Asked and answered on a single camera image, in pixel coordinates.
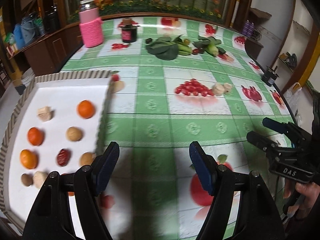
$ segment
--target blue bottle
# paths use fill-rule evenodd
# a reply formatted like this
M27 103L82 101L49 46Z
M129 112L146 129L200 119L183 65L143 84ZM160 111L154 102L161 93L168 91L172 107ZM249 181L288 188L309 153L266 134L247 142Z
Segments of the blue bottle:
M13 30L13 35L14 35L14 39L16 41L17 48L22 49L26 44L25 44L24 39L22 37L20 24L15 25L14 30Z

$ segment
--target white tray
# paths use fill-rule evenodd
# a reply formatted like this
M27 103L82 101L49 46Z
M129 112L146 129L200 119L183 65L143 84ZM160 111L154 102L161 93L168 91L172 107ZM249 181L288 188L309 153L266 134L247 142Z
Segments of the white tray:
M22 174L36 171L72 173L80 168L79 158L85 152L103 152L106 113L111 93L109 71L75 71L36 77L20 98L8 123L0 152L0 208L10 222L23 231L32 204L39 192L34 185L25 187ZM96 113L89 119L81 118L76 107L82 100L91 101ZM37 109L50 106L54 111L50 121L42 122ZM76 126L84 136L81 141L66 139L66 130ZM45 133L40 146L32 146L27 140L31 127ZM65 167L56 163L56 156L63 148L71 150L71 159ZM29 149L38 154L38 166L33 170L20 163L20 152ZM70 210L79 237L83 236L76 211L75 199L69 197Z

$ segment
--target table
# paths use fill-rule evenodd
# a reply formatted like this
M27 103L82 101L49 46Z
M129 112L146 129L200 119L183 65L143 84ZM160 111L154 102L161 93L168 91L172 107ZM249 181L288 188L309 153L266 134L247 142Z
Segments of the table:
M179 28L169 28L161 24L160 17L136 17L133 20L140 25L137 42L126 49L112 50L113 43L122 42L118 28L121 20L105 21L104 43L90 49L83 46L62 69L119 71L125 83L124 89L113 94L105 142L105 146L110 141L120 145L120 158L104 193L108 209L101 210L112 237L196 238L209 206L197 204L190 190L196 180L188 154L192 141L199 141L216 160L227 157L236 172L259 171L282 208L283 181L275 192L276 178L268 173L267 159L246 141L246 134L254 130L282 147L290 147L285 136L263 127L262 119L267 116L292 122L292 118L275 89L261 81L262 71L246 54L244 45L235 41L240 34L214 26L213 36L221 40L219 47L233 61L207 53L164 61L148 54L146 38L156 39L167 33L196 41L198 35L208 36L206 24L178 19ZM191 78L207 87L227 82L233 88L219 97L174 93L175 87ZM261 101L245 95L250 87L258 91ZM234 196L225 237L233 233L239 197L239 193Z

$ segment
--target purple bottle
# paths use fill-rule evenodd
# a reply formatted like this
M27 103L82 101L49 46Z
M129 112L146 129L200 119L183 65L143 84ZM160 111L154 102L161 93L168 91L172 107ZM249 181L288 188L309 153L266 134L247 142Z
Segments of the purple bottle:
M254 23L250 23L247 37L251 37L251 35L253 34L253 30L254 30Z
M250 28L250 23L249 23L249 21L247 20L247 21L244 23L244 26L243 26L243 29L242 29L241 34L244 35L244 36L247 36L247 35L248 35L249 28Z

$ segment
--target mandarin orange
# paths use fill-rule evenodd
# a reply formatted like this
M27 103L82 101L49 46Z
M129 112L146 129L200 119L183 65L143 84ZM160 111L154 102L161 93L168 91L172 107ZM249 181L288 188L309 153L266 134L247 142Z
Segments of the mandarin orange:
M44 140L44 133L36 127L30 128L28 131L28 141L34 145L39 146Z
M20 162L25 168L31 170L37 167L38 156L30 150L22 150L20 153Z
M88 100L81 101L77 106L78 114L84 119L93 117L95 111L94 105Z

